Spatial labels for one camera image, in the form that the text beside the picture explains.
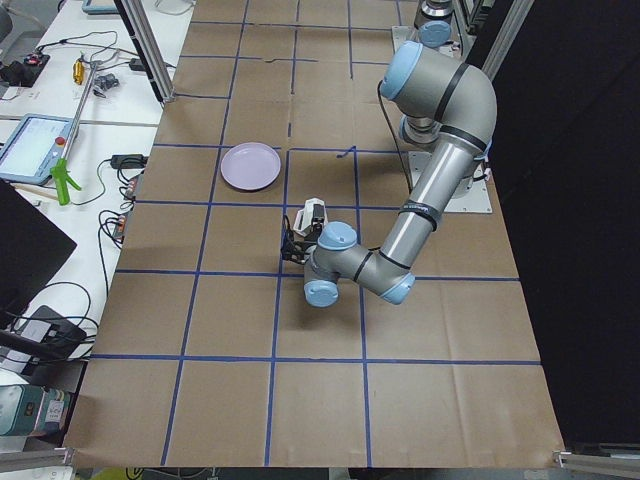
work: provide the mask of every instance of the white cable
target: white cable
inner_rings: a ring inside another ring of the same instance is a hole
[[[164,0],[156,0],[155,3],[155,7],[156,10],[158,10],[160,13],[164,13],[165,15],[183,15],[185,13],[187,13],[189,10],[191,10],[193,7],[196,6],[196,0],[182,0],[183,2],[186,2],[189,4],[189,6],[187,8],[185,8],[184,10],[180,11],[180,12],[169,12],[168,10],[163,10],[160,8],[160,4],[163,2]]]
[[[16,10],[12,6],[10,6],[8,3],[9,2],[4,4],[4,7],[7,10],[7,12],[13,13],[17,17],[26,18],[30,22],[33,22],[36,25],[38,25],[38,27],[40,27],[42,31],[45,31],[47,29],[47,27],[38,18],[34,17],[33,15],[29,15],[28,13],[21,12],[20,10]]]

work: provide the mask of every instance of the tablet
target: tablet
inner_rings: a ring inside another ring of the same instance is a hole
[[[84,0],[82,2],[82,11],[87,15],[118,13],[113,0]]]
[[[10,182],[42,185],[60,159],[72,120],[47,115],[25,115],[0,150],[0,178]]]

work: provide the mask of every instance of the metal mounting plate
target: metal mounting plate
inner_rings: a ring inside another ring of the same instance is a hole
[[[415,185],[418,177],[431,160],[429,152],[409,152],[409,167],[411,168],[411,180]],[[482,175],[480,167],[474,176]],[[493,213],[486,182],[481,180],[474,182],[471,190],[460,198],[452,198],[444,209],[446,213]]]

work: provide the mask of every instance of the black monitor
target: black monitor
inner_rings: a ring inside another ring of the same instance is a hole
[[[51,358],[41,348],[44,345],[4,330],[24,313],[75,248],[62,230],[0,180],[0,345]]]

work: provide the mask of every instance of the green tool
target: green tool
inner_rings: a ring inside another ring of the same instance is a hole
[[[73,181],[73,179],[69,176],[69,172],[67,171],[67,158],[69,158],[69,154],[71,153],[71,147],[78,135],[78,129],[80,127],[80,114],[82,113],[82,109],[84,108],[85,103],[87,103],[87,98],[89,97],[89,92],[93,89],[93,80],[96,76],[96,72],[98,71],[97,64],[91,63],[91,73],[89,74],[89,78],[87,78],[87,83],[84,86],[84,90],[82,91],[82,97],[80,97],[80,103],[78,104],[78,108],[76,109],[76,114],[73,117],[73,121],[71,122],[71,128],[69,130],[69,136],[66,139],[61,139],[62,142],[65,142],[64,149],[62,150],[62,154],[60,155],[60,160],[56,163],[54,167],[51,167],[51,177],[56,184],[56,191],[58,192],[58,203],[60,205],[67,205],[70,202],[69,199],[69,187],[67,184],[71,184],[73,188],[76,190],[82,190],[80,185]]]
[[[69,187],[71,185],[76,190],[82,190],[82,187],[78,185],[73,178],[69,176],[67,171],[67,161],[64,158],[58,160],[55,166],[51,167],[51,177],[56,184],[56,192],[58,192],[58,203],[60,205],[67,205],[70,201]]]

